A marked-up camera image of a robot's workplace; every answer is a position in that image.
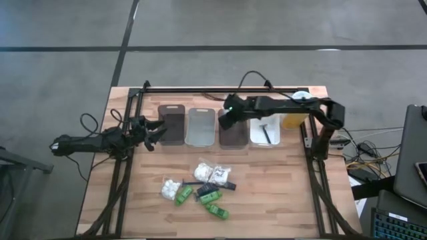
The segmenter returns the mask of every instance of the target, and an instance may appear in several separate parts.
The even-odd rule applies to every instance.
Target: yellow cup
[[[306,91],[298,91],[292,95],[293,99],[302,99],[305,97],[306,99],[312,98],[313,95],[309,94]],[[284,114],[282,119],[282,128],[284,129],[296,129],[300,127],[301,123],[306,120],[308,117],[308,113],[287,113]]]

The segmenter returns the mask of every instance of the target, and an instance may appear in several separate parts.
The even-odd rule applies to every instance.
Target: white lid
[[[311,95],[306,91],[298,91],[292,95],[293,99],[302,99],[303,97],[305,97],[306,99],[309,99],[309,98],[312,98],[313,95]]]

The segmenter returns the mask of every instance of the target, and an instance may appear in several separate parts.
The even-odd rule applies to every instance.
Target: wires
[[[8,170],[6,170],[6,174],[7,174],[8,178],[9,178],[8,183],[9,183],[9,187],[10,187],[10,189],[11,189],[11,202],[9,203],[9,205],[8,205],[8,206],[7,206],[7,208],[6,208],[5,213],[4,213],[4,214],[3,214],[3,216],[1,217],[1,219],[0,219],[0,224],[1,224],[1,223],[3,222],[3,220],[5,219],[5,217],[6,217],[7,213],[9,212],[10,208],[12,207],[12,203],[13,203],[13,201],[15,200],[15,189],[13,188],[13,183],[12,183],[12,176],[11,176],[11,173],[10,173]]]
[[[77,170],[79,170],[80,177],[81,177],[83,180],[85,180],[85,182],[87,183],[87,179],[83,176],[83,174],[81,174],[81,171],[80,171],[80,164],[79,164],[76,160],[74,160],[74,159],[70,158],[70,156],[68,156],[68,155],[66,155],[65,157],[66,157],[66,158],[68,158],[68,159],[70,159],[71,161],[73,161],[75,164],[77,164]]]
[[[121,116],[121,114],[120,114],[120,112],[117,110],[117,109],[111,109],[110,110],[110,114],[111,114],[111,116],[117,121],[117,122],[119,122],[118,124],[117,124],[117,129],[115,130],[115,131],[117,131],[118,129],[119,129],[119,127],[120,127],[120,125],[122,124],[122,123],[126,123],[125,121],[123,121],[123,117]],[[85,123],[83,122],[83,118],[85,117],[85,116],[88,116],[89,118],[91,118],[94,122],[95,122],[95,129],[94,130],[91,130],[91,129],[89,129],[86,125],[85,125]],[[113,133],[114,131],[112,131],[112,132],[110,132],[110,133],[98,133],[97,131],[98,131],[98,127],[99,127],[99,123],[98,123],[98,121],[96,121],[96,118],[93,116],[93,115],[91,115],[91,114],[89,114],[89,113],[83,113],[82,115],[80,115],[80,124],[81,124],[81,126],[86,130],[86,131],[88,131],[89,132],[89,134],[88,135],[86,135],[85,137],[83,137],[83,138],[80,138],[80,139],[76,139],[76,140],[70,140],[70,141],[83,141],[83,140],[86,140],[87,138],[89,138],[89,137],[91,137],[92,135],[102,135],[102,136],[106,136],[107,134],[111,134],[111,133]],[[83,176],[83,174],[81,173],[81,169],[80,169],[80,164],[76,161],[76,160],[74,160],[74,159],[72,159],[70,156],[68,156],[68,155],[66,155],[65,156],[66,158],[68,158],[70,161],[72,161],[72,162],[74,162],[76,165],[77,165],[77,170],[79,171],[79,174],[80,174],[80,177],[83,179],[83,180],[85,180],[86,182],[87,182],[87,179]],[[108,158],[106,158],[106,159],[104,159],[104,160],[102,160],[102,161],[100,161],[99,163],[97,163],[97,164],[95,164],[92,168],[91,168],[91,170],[92,169],[94,169],[96,166],[98,166],[98,165],[100,165],[101,163],[104,163],[105,161],[107,161],[108,159],[110,159],[111,157],[108,157]]]
[[[374,136],[374,135],[378,135],[378,134],[391,133],[391,132],[402,131],[402,130],[403,129],[395,129],[395,130],[389,130],[389,131],[382,131],[382,132],[379,132],[379,133],[372,133],[372,134],[364,135],[364,136],[361,136],[361,137],[357,137],[354,140],[358,140],[358,139],[362,139],[362,138],[365,138],[365,137],[370,137],[370,136]]]
[[[403,127],[383,127],[383,128],[377,128],[377,129],[356,129],[356,130],[347,130],[349,132],[355,132],[355,131],[377,131],[377,130],[389,130],[389,129],[403,129]]]
[[[222,99],[221,97],[215,97],[209,93],[201,93],[201,95],[212,101],[225,101],[225,99]]]
[[[255,73],[258,76],[260,76],[264,81],[268,81],[268,79],[266,77],[264,77],[264,75],[262,75],[259,71],[251,70],[251,71],[248,71],[247,73],[245,73],[245,75],[243,75],[242,80],[240,80],[238,89],[240,89],[240,87],[242,87],[243,82],[245,81],[246,76],[248,76],[251,73]]]
[[[367,146],[370,147],[369,151],[373,151],[375,156],[378,156],[375,159],[364,160],[360,157],[360,152],[357,148],[356,142],[354,141],[355,139],[351,136],[350,132],[347,131],[347,129],[343,128],[343,130],[349,135],[349,137],[346,137],[344,135],[342,135],[342,136],[349,139],[352,142],[352,144],[356,150],[356,156],[352,157],[350,159],[350,163],[346,164],[347,169],[351,170],[351,169],[361,169],[363,167],[367,167],[367,168],[369,168],[369,170],[371,170],[377,176],[378,179],[380,179],[380,176],[387,177],[387,175],[383,172],[383,170],[381,170],[381,165],[380,165],[381,163],[385,163],[388,175],[389,176],[392,175],[390,172],[390,164],[387,163],[386,161],[389,157],[393,157],[393,156],[396,156],[399,154],[399,153],[395,153],[395,152],[397,152],[397,150],[400,148],[400,145],[393,146],[393,147],[378,148],[375,146],[375,144],[373,142],[364,141],[363,143],[367,144]],[[389,154],[385,157],[382,157],[380,152],[378,151],[378,149],[395,149],[395,150],[393,150],[393,152],[391,152],[391,154]]]
[[[104,159],[104,160],[102,160],[102,161],[98,162],[97,164],[95,164],[94,166],[92,166],[91,170],[93,170],[94,168],[96,168],[98,165],[100,165],[100,164],[104,163],[104,162],[105,162],[105,161],[107,161],[108,159],[111,159],[111,157],[107,157],[106,159]]]

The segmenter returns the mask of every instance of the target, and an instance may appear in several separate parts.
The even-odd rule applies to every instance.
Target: metal stand
[[[40,163],[38,161],[28,159],[6,151],[5,148],[0,147],[0,160],[3,160],[4,167],[3,179],[9,181],[10,187],[8,187],[7,193],[2,194],[5,204],[3,221],[0,224],[0,239],[8,239],[13,223],[15,221],[16,212],[21,202],[22,195],[28,184],[28,180],[34,169],[41,170],[43,173],[49,174],[52,172],[53,165]]]
[[[20,164],[28,167],[32,167],[34,169],[42,170],[44,173],[51,173],[53,169],[52,164],[44,164],[38,161],[28,159],[26,157],[22,157],[6,151],[6,149],[0,147],[0,160],[6,161],[8,163]]]
[[[144,93],[271,93],[271,91],[266,87],[260,87],[260,88],[251,88],[251,89],[236,89],[236,88],[197,88],[197,89],[177,89],[177,88],[159,88],[159,89],[152,89],[149,88],[150,84],[148,81],[144,83],[143,88],[141,89],[135,89],[131,88],[128,92],[128,98],[126,103],[126,109],[125,109],[125,116],[123,118],[123,127],[122,129],[126,131],[129,128],[129,115],[131,110],[131,104],[132,99],[136,96],[137,98],[137,107],[135,111],[135,116],[139,116],[142,106],[142,99]],[[276,89],[276,91],[280,91],[282,93],[295,93],[296,91],[309,91],[308,88],[282,88],[282,89]],[[330,190],[328,185],[328,178],[326,176],[326,170],[324,167],[324,159],[326,157],[319,155],[316,152],[316,145],[328,145],[329,143],[324,143],[324,137],[325,134],[321,134],[323,137],[319,137],[317,134],[316,124],[314,121],[313,116],[310,116],[310,126],[312,129],[312,135],[313,135],[313,143],[314,146],[306,145],[304,142],[304,139],[307,139],[307,129],[305,124],[303,123],[301,125],[301,133],[302,133],[302,139],[303,139],[303,146],[304,146],[304,152],[306,154],[306,161],[307,161],[307,168],[310,178],[310,185],[312,187],[312,197],[313,197],[313,203],[314,203],[314,209],[316,213],[316,221],[318,224],[318,231],[320,234],[320,238],[329,238],[329,239],[356,239],[355,235],[358,233],[355,232],[345,221],[345,219],[340,215],[338,210],[335,208],[334,204],[332,203],[331,197],[330,197]],[[318,180],[316,179],[316,175],[313,168],[313,161],[316,160],[319,163],[319,170],[320,170],[320,177],[321,177],[321,184],[318,183]],[[97,220],[93,223],[91,228],[86,231],[82,235],[77,235],[72,238],[68,239],[118,239],[121,237],[121,231],[123,227],[123,218],[125,214],[125,205],[126,205],[126,197],[127,197],[127,190],[129,187],[129,179],[130,179],[130,173],[132,168],[132,161],[133,161],[133,149],[129,151],[129,154],[125,161],[125,173],[123,176],[123,179],[119,186],[117,186],[117,183],[119,181],[119,172],[121,168],[121,161],[116,161],[115,167],[113,170],[113,178],[111,180],[111,187],[110,187],[110,193],[109,193],[109,200],[108,204],[105,207],[105,209],[102,211],[101,215],[97,218]],[[331,225],[332,234],[326,233],[325,231],[325,225],[322,215],[322,209],[320,207],[320,199],[324,202],[325,206],[327,207],[326,211],[328,212],[328,218]],[[116,205],[118,200],[119,202],[119,211],[117,214],[117,221],[115,226],[114,233],[110,233],[110,223],[111,223],[111,212],[113,211],[113,206]],[[347,235],[339,235],[338,234],[338,228],[336,223],[340,225],[340,227],[343,229],[344,233]],[[99,230],[103,226],[102,232],[100,235],[98,235]],[[357,235],[357,239],[363,239],[364,237],[361,235]]]

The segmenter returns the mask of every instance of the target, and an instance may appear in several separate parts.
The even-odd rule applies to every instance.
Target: white label
[[[397,214],[388,213],[388,216],[389,216],[389,217],[397,218],[397,219],[399,219],[399,220],[408,221],[408,218],[406,218],[406,217],[402,217],[402,216],[399,216],[399,215],[397,215]]]

